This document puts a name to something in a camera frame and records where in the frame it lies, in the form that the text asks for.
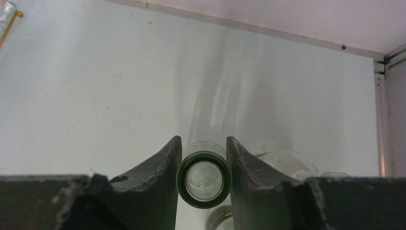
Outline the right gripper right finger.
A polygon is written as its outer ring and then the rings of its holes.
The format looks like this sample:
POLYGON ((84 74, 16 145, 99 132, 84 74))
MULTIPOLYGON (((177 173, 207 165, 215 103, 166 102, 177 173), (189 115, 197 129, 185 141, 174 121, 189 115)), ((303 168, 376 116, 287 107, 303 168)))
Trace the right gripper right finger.
POLYGON ((403 230, 406 180, 311 177, 301 182, 226 140, 236 230, 403 230))

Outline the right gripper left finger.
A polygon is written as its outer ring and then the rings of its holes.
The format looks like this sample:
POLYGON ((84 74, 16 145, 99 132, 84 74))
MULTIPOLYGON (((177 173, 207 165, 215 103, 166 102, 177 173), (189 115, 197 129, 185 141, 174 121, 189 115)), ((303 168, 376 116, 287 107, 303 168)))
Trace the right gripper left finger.
POLYGON ((0 178, 3 230, 172 230, 182 140, 112 179, 105 175, 0 178))

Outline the clear glass bottle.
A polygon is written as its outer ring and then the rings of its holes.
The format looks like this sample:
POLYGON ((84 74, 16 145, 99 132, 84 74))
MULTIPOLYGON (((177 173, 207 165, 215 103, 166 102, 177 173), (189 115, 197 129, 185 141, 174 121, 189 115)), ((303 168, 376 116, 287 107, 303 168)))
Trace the clear glass bottle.
POLYGON ((299 181, 317 176, 319 173, 308 157, 296 151, 268 151, 255 156, 283 174, 299 181))

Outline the clear bottle black label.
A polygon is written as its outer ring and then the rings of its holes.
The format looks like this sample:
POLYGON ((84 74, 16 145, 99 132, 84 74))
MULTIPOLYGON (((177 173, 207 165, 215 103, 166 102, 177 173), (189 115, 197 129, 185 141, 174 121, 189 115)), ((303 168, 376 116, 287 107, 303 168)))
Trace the clear bottle black label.
POLYGON ((225 149, 214 142, 198 141, 184 147, 182 153, 176 174, 179 195, 188 205, 205 211, 206 230, 233 230, 232 173, 225 149))

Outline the clear bottle frosted cap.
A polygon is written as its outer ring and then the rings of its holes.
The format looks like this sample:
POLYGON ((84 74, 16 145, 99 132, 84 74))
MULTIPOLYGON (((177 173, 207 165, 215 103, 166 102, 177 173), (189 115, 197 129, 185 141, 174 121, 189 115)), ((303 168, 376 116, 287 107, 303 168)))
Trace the clear bottle frosted cap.
POLYGON ((320 177, 341 178, 341 177, 351 177, 351 176, 344 172, 324 172, 324 173, 320 174, 320 177))

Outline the clear bottle black cork top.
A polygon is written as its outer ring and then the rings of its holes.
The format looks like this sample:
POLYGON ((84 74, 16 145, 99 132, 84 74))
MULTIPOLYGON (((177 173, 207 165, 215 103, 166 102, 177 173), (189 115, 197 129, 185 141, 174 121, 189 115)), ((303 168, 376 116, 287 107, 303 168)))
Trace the clear bottle black cork top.
POLYGON ((9 0, 0 1, 0 38, 3 38, 9 27, 14 14, 17 12, 16 5, 9 0))

